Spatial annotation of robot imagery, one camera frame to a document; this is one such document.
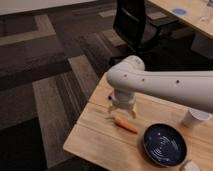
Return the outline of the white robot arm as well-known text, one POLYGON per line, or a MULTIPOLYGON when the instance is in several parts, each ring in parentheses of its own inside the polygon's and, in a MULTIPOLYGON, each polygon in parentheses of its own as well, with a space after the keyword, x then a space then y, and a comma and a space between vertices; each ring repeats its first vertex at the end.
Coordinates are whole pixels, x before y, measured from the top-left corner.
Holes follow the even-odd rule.
POLYGON ((213 71, 146 71, 143 60, 130 55, 107 71, 106 80, 117 108, 132 109, 135 94, 144 93, 213 114, 213 71))

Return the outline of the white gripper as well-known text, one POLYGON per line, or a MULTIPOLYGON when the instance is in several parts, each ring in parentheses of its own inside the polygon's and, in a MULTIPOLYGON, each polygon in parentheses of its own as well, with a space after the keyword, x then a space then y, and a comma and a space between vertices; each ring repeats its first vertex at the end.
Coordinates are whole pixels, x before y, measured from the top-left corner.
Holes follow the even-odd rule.
POLYGON ((121 90, 115 90, 112 95, 112 104, 108 108, 108 113, 116 110, 116 107, 121 109, 131 109, 130 113, 133 119, 136 119, 135 110, 132 109, 135 104, 135 94, 133 92, 126 92, 121 90))

